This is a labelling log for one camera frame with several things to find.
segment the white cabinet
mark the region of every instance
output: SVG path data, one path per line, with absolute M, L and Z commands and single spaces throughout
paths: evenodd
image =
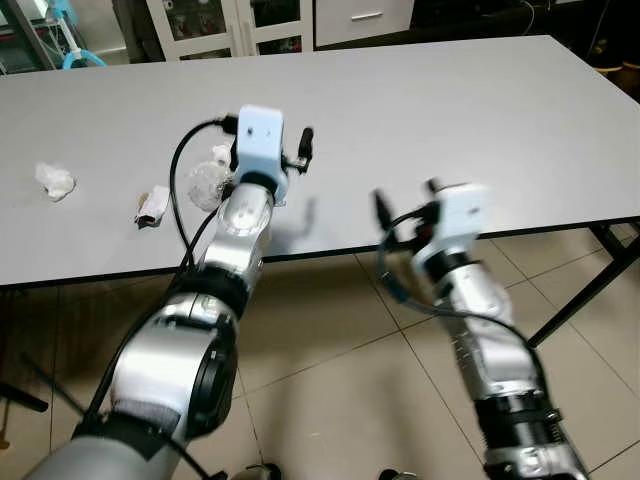
M 313 50 L 312 0 L 146 0 L 167 60 Z
M 414 0 L 316 0 L 317 46 L 408 30 Z

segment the drawer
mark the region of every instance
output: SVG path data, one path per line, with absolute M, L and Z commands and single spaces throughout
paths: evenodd
M 316 0 L 316 45 L 409 29 L 414 0 Z

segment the robotic arm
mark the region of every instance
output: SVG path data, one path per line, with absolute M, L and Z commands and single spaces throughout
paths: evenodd
M 306 171 L 313 134 L 305 129 L 299 158 L 290 162 L 282 153 L 281 112 L 245 106 L 225 120 L 223 128 L 236 135 L 236 186 L 214 218 L 211 243 L 195 271 L 175 282 L 123 345 L 110 379 L 110 411 L 89 411 L 71 442 L 29 480 L 169 479 L 180 454 L 189 461 L 188 442 L 227 417 L 238 322 L 260 275 L 274 204 L 287 193 L 286 169 Z M 270 478 L 266 469 L 256 474 Z
M 560 426 L 544 370 L 535 350 L 514 328 L 507 292 L 467 251 L 485 222 L 486 190 L 472 184 L 440 188 L 429 182 L 433 201 L 391 222 L 377 194 L 386 231 L 379 273 L 400 303 L 441 317 L 449 333 L 467 393 L 485 441 L 485 472 L 492 480 L 587 479 L 587 471 Z M 417 220 L 409 242 L 413 271 L 434 285 L 437 307 L 422 305 L 386 269 L 384 253 L 394 227 Z M 386 479 L 416 478 L 387 471 Z

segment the drawer handle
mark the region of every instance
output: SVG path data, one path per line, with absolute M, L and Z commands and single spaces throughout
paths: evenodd
M 360 20 L 370 20 L 372 18 L 381 17 L 383 13 L 384 12 L 382 10 L 379 10 L 377 12 L 363 13 L 362 15 L 354 15 L 351 17 L 351 21 L 358 22 Z

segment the tiled floor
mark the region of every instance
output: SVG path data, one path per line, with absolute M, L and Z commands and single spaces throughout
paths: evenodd
M 620 227 L 616 234 L 628 241 L 633 233 Z M 527 335 L 609 261 L 585 230 L 482 241 L 474 255 L 508 287 Z M 0 408 L 11 442 L 0 451 L 0 478 L 20 478 L 77 422 L 20 363 L 19 352 L 54 371 L 86 404 L 119 339 L 167 282 L 33 289 L 17 295 L 10 314 L 2 312 L 2 378 L 52 408 Z M 447 336 L 436 320 L 390 300 L 375 282 L 371 254 L 267 265 L 241 322 L 239 349 L 229 418 L 189 448 L 209 471 L 274 461 L 292 480 L 374 480 L 388 466 L 425 479 L 484 478 L 482 436 Z M 640 265 L 540 352 L 593 478 L 638 480 Z M 174 479 L 192 478 L 181 463 Z

